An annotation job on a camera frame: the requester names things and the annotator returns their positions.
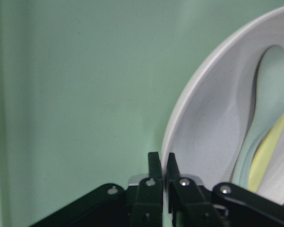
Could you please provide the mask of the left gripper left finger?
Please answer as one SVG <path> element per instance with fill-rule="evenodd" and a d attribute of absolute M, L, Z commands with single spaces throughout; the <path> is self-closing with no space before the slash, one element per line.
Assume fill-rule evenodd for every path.
<path fill-rule="evenodd" d="M 158 152 L 148 153 L 148 177 L 140 180 L 130 217 L 131 227 L 161 227 L 163 177 Z"/>

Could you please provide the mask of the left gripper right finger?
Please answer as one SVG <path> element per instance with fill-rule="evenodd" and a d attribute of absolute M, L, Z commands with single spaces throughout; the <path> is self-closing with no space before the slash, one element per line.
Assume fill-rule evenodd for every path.
<path fill-rule="evenodd" d="M 168 211 L 174 227 L 223 227 L 223 220 L 206 199 L 196 182 L 181 176 L 176 156 L 169 153 L 167 162 Z"/>

